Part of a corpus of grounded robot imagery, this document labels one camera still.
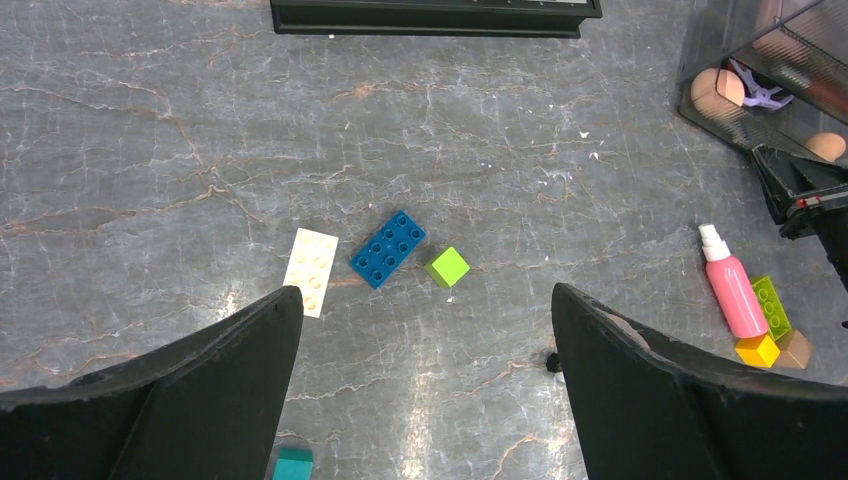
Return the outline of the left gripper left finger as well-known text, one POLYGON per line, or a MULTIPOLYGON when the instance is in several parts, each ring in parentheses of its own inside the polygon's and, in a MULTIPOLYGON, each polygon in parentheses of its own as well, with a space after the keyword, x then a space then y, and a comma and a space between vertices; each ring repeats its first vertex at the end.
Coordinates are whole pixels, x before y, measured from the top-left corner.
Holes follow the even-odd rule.
POLYGON ((66 385, 3 393, 2 477, 263 478, 303 319, 286 286, 66 385))

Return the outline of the white cream tube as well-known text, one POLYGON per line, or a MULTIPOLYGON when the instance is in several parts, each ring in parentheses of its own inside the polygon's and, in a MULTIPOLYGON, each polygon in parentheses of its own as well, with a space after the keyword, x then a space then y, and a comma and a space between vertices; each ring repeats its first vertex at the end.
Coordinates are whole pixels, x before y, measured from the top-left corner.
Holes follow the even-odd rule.
POLYGON ((552 352, 547 356, 545 367, 557 382, 565 383, 560 357, 557 352, 552 352))

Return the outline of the beige makeup sponge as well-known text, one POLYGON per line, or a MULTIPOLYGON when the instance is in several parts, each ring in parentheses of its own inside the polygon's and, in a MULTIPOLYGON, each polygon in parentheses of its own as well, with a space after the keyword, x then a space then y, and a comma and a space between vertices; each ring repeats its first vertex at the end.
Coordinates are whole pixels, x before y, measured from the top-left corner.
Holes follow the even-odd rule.
POLYGON ((833 163, 845 154, 847 142, 837 133, 820 132, 806 140, 805 148, 822 160, 833 163))

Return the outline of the blue block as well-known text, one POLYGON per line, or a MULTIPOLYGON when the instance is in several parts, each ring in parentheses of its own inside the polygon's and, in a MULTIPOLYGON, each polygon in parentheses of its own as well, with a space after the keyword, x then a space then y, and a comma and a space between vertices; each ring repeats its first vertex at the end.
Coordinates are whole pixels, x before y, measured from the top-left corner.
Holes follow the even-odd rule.
POLYGON ((398 210, 352 256, 350 266, 372 289, 378 289, 425 237, 426 232, 398 210))

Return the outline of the cream wooden block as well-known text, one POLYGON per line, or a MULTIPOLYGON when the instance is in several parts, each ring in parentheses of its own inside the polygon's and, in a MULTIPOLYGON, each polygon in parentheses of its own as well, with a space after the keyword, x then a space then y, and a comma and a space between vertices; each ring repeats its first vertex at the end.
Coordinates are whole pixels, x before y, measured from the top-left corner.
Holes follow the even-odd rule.
POLYGON ((339 239, 299 228, 284 277, 284 286, 300 289, 304 315, 321 316, 339 239))

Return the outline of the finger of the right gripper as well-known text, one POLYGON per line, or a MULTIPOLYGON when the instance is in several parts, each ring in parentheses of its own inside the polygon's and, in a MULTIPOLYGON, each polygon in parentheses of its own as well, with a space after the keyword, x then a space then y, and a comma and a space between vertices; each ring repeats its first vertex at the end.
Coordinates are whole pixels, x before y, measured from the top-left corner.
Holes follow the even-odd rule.
POLYGON ((760 145, 751 152, 766 204, 782 237, 815 236, 847 283, 847 167, 760 145))

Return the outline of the pink bottle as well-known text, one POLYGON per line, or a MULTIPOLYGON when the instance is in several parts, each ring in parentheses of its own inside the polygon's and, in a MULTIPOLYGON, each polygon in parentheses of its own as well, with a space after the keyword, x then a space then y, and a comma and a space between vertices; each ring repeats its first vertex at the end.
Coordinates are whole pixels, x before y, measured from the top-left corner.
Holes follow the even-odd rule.
POLYGON ((731 333, 740 339, 767 334, 767 320, 741 261, 713 224, 701 224, 698 231, 706 275, 731 333))

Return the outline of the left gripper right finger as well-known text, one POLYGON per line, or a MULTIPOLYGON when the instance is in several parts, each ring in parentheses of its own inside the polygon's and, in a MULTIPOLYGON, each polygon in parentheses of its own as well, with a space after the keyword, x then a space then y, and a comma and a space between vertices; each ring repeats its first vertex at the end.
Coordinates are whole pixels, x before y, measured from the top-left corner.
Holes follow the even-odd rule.
POLYGON ((847 390, 716 356, 569 284, 552 327, 592 479, 843 479, 847 390))

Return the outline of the peach powder puff brush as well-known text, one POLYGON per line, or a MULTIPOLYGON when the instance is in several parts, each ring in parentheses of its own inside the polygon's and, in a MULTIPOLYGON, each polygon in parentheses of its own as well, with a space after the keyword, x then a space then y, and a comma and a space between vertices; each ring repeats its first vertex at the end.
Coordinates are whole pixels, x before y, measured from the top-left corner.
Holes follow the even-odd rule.
POLYGON ((743 110, 745 85, 733 71, 708 68, 691 82, 690 98, 695 109, 705 117, 730 118, 743 110))

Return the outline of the clear acrylic makeup organizer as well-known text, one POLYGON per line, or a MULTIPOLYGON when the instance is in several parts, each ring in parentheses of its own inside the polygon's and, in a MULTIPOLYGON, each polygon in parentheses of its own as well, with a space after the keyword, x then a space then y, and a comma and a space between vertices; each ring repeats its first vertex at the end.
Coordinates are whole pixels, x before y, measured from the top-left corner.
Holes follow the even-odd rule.
POLYGON ((735 148, 767 145, 827 162, 805 142, 820 132, 847 142, 846 2, 694 2, 677 88, 680 115, 735 148), (708 68, 733 71, 729 58, 773 80, 794 100, 774 112, 743 106, 730 118, 705 117, 691 101, 691 82, 708 68))

